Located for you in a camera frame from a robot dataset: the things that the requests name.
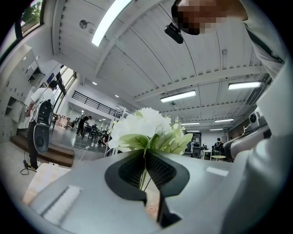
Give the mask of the beige embroidered table runner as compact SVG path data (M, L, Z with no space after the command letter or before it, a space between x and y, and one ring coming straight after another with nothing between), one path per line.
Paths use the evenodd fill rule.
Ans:
M154 221L157 221L160 195L158 192L154 192L148 189L145 190L145 193L147 196L146 212Z

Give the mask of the black mezzanine railing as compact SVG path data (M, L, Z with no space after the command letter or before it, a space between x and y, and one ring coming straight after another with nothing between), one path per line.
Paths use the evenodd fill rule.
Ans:
M93 107L99 111L102 111L104 113L107 113L113 117L116 117L116 118L120 118L120 114L118 113L118 110L115 110L113 108L110 108L109 106L107 105L104 105L78 91L74 91L73 95L72 95L72 98L83 103L83 104L86 104L90 107Z

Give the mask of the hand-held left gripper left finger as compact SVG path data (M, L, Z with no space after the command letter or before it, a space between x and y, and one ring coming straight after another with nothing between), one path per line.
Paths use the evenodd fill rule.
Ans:
M82 162L50 183L29 205L38 214L36 227L48 234L158 233L142 201L117 196L105 181L108 167L130 155Z

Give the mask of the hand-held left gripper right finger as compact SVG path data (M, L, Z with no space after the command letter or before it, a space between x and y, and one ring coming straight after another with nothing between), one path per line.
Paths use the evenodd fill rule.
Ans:
M220 234L218 189L231 163L148 151L146 167L160 194L158 229L146 234Z

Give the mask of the white cube shelf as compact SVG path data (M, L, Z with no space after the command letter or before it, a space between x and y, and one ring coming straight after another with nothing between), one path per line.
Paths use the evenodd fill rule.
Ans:
M65 116L65 115L58 115L57 118L57 125L58 127L61 127L63 129L67 129L68 128L68 124L70 122L70 117Z

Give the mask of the person's grey printed shirt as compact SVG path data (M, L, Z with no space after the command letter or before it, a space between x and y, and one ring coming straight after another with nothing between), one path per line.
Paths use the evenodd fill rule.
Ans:
M255 54L270 77L275 79L288 57L288 51L281 36L270 22L244 21L244 25Z

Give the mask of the black table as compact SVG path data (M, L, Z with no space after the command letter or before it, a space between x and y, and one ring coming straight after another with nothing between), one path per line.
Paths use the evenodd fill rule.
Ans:
M95 141L97 141L99 133L100 133L99 129L86 126L82 137L85 137L85 135L87 134L88 138L91 138L91 140L94 139Z

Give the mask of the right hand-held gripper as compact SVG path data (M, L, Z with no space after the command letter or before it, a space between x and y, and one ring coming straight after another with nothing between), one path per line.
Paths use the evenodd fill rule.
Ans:
M249 115L249 124L244 128L244 134L225 143L224 154L228 160L235 160L239 152L250 150L261 140L270 137L271 131L265 117L259 112L253 112Z

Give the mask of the grey metal lockers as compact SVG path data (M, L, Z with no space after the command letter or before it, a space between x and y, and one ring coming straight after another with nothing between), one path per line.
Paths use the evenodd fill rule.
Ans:
M0 69L0 143L16 135L24 118L25 100L44 77L33 49L21 46Z

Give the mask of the white artificial flowers bunch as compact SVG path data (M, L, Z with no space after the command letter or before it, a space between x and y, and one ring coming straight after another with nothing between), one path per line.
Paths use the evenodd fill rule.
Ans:
M144 107L113 124L108 147L122 152L142 150L143 171L138 184L142 189L147 174L147 150L183 155L192 139L192 134L184 134L184 130L177 118L172 122L169 116Z

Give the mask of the long ceiling light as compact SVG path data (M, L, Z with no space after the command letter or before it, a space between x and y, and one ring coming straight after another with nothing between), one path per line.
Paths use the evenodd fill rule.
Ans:
M119 14L126 8L132 0L115 0L113 4L106 11L102 20L100 21L94 36L92 38L92 44L99 47L108 29L119 16Z
M184 98L189 98L189 97L193 97L193 96L196 96L196 91L195 90L179 93L179 94L172 95L172 96L167 96L167 97L161 98L160 101L162 103L165 103L165 102L171 102L171 101L180 100L180 99L184 99Z
M260 85L261 85L261 82L259 81L230 83L228 85L228 90L257 88Z

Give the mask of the dark wooden step platform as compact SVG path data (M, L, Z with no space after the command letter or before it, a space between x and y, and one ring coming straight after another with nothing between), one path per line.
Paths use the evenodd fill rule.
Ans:
M19 148L29 152L27 139L24 135L11 136L10 141ZM47 162L52 162L65 167L72 167L75 153L73 150L65 149L53 144L49 144L49 148L45 153L38 153L38 158Z

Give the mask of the round ceiling fixture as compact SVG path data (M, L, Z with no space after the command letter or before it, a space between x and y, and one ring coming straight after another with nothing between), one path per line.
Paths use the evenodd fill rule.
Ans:
M79 23L79 26L81 29L88 30L89 34L93 34L95 32L94 31L95 25L90 21L81 20Z

